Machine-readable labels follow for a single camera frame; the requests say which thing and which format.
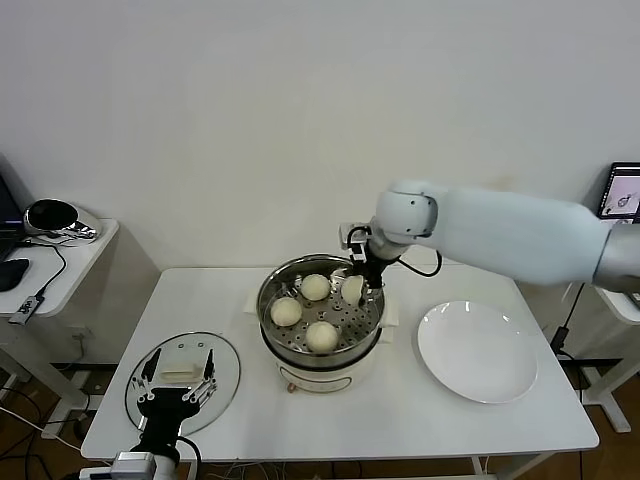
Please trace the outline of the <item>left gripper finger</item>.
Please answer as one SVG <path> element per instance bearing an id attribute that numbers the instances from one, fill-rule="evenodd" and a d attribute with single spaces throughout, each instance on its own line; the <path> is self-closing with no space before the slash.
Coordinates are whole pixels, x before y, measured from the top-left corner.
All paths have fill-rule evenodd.
<path id="1" fill-rule="evenodd" d="M 217 381 L 215 379 L 214 350 L 210 349 L 202 374 L 202 378 L 188 392 L 183 395 L 182 400 L 189 403 L 206 403 L 216 392 Z"/>
<path id="2" fill-rule="evenodd" d="M 161 348 L 156 348 L 152 353 L 140 361 L 131 375 L 130 395 L 136 401 L 152 400 L 154 398 L 154 375 L 162 353 Z"/>

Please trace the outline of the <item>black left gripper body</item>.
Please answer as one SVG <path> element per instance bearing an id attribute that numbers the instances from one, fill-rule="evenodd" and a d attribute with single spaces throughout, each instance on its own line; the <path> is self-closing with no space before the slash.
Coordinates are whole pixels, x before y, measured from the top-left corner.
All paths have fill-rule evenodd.
<path id="1" fill-rule="evenodd" d="M 137 408 L 146 419 L 137 445 L 139 452 L 177 453 L 176 443 L 182 423 L 200 412 L 197 401 L 189 398 L 186 388 L 157 387 L 137 401 Z"/>

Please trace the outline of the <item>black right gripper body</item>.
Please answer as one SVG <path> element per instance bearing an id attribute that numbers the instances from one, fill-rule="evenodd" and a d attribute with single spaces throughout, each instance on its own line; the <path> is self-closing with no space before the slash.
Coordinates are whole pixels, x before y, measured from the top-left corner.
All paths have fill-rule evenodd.
<path id="1" fill-rule="evenodd" d="M 370 289 L 382 289 L 385 269 L 396 262 L 396 257 L 392 256 L 394 250 L 379 246 L 372 240 L 351 243 L 349 250 L 353 272 L 361 275 Z"/>

